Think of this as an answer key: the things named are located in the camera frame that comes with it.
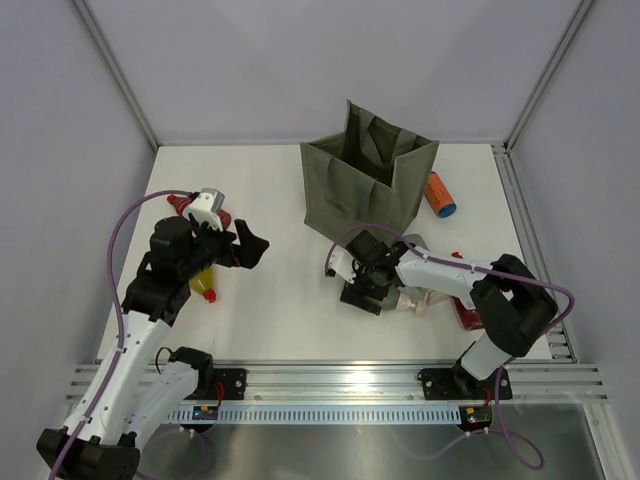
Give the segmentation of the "green pump bottle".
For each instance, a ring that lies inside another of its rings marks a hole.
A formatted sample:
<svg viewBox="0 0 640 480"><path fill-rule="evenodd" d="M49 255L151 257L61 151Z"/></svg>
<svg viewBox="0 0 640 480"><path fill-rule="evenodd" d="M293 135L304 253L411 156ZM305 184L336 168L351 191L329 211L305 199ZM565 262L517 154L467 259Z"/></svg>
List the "green pump bottle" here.
<svg viewBox="0 0 640 480"><path fill-rule="evenodd" d="M380 302L381 310L411 312L421 316L427 308L430 291L424 288L402 287L391 288L387 296Z"/></svg>

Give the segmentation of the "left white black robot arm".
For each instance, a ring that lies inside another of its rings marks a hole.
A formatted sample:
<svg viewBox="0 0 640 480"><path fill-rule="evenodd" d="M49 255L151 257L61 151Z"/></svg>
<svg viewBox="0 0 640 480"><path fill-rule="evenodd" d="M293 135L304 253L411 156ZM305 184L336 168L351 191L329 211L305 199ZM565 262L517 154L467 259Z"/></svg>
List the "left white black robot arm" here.
<svg viewBox="0 0 640 480"><path fill-rule="evenodd" d="M53 479L131 479L141 453L170 410L215 390L213 358L180 347L140 397L134 396L190 297L190 280L213 265L252 269L269 247L238 219L235 231L173 216L159 221L124 300L108 354L78 406L59 429L44 430L36 449Z"/></svg>

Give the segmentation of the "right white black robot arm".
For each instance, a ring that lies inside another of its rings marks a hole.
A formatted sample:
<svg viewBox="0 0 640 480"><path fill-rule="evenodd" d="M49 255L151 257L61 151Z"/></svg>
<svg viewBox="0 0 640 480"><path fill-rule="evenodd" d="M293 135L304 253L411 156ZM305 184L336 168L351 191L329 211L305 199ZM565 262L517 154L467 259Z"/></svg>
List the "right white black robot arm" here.
<svg viewBox="0 0 640 480"><path fill-rule="evenodd" d="M418 372L427 400L511 398L505 365L525 357L558 313L549 286L511 254L473 264L436 255L405 237L386 245L363 230L345 247L331 247L324 270L343 279L342 302L374 315L393 289L422 289L479 316L483 334L453 366Z"/></svg>

